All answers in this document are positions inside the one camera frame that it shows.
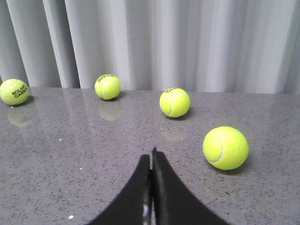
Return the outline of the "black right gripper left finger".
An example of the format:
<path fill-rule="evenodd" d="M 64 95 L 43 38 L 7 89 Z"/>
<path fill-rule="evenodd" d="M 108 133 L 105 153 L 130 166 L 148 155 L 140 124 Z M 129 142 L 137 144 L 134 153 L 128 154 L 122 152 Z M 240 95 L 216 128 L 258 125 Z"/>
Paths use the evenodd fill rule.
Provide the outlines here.
<path fill-rule="evenodd" d="M 90 225 L 150 224 L 150 156 L 141 155 L 131 178 Z"/>

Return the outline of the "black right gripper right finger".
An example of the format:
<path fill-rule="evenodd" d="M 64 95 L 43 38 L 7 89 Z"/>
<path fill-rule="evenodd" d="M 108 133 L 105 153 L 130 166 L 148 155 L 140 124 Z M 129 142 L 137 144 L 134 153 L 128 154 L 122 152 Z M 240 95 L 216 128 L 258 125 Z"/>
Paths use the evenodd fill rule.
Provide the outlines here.
<path fill-rule="evenodd" d="M 166 155 L 152 151 L 152 194 L 157 225 L 227 225 L 184 185 Z"/>

